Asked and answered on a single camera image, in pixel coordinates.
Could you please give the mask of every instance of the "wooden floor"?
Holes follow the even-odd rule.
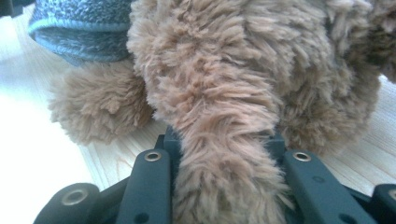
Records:
[[[108,188],[128,176],[135,156],[152,148],[165,125],[152,121],[110,145],[72,143],[50,122],[50,81],[70,64],[26,34],[32,7],[0,19],[0,198],[4,223],[32,223],[59,189],[77,182]],[[367,135],[339,157],[323,158],[347,186],[371,194],[396,183],[396,86],[382,77],[380,102]]]

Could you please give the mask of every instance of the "plush paw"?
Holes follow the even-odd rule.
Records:
[[[193,157],[183,158],[177,176],[176,223],[285,223],[288,187],[266,153]]]

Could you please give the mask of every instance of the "light wood surface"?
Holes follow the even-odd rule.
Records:
[[[109,145],[78,146],[47,109],[50,81],[70,64],[26,33],[33,7],[0,19],[0,198],[2,222],[32,223],[59,189],[77,182],[108,188],[127,177],[135,156],[153,148],[165,124],[147,127]],[[322,158],[345,185],[365,194],[396,183],[396,86],[381,77],[380,101],[369,132],[337,157]]]

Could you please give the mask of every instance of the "stuffed animal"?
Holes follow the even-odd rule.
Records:
[[[131,58],[58,81],[52,118],[79,143],[166,121],[182,139],[176,223],[284,223],[265,150],[332,153],[357,140],[378,77],[396,81],[394,0],[139,0]]]

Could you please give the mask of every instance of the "gray knit fabric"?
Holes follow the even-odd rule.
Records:
[[[72,64],[115,62],[128,56],[133,0],[36,0],[28,33]]]

